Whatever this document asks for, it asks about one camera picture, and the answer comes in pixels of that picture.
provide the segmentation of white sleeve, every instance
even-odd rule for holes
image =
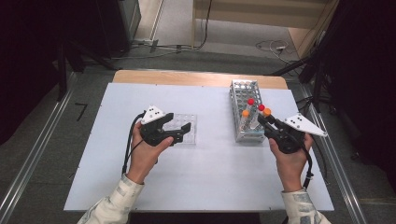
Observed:
[[[118,224],[126,223],[134,202],[144,185],[138,185],[125,175],[110,196],[102,198],[92,206],[78,224]]]
[[[289,217],[289,224],[312,223],[328,224],[329,220],[317,211],[312,204],[306,189],[294,192],[282,192],[286,213]]]

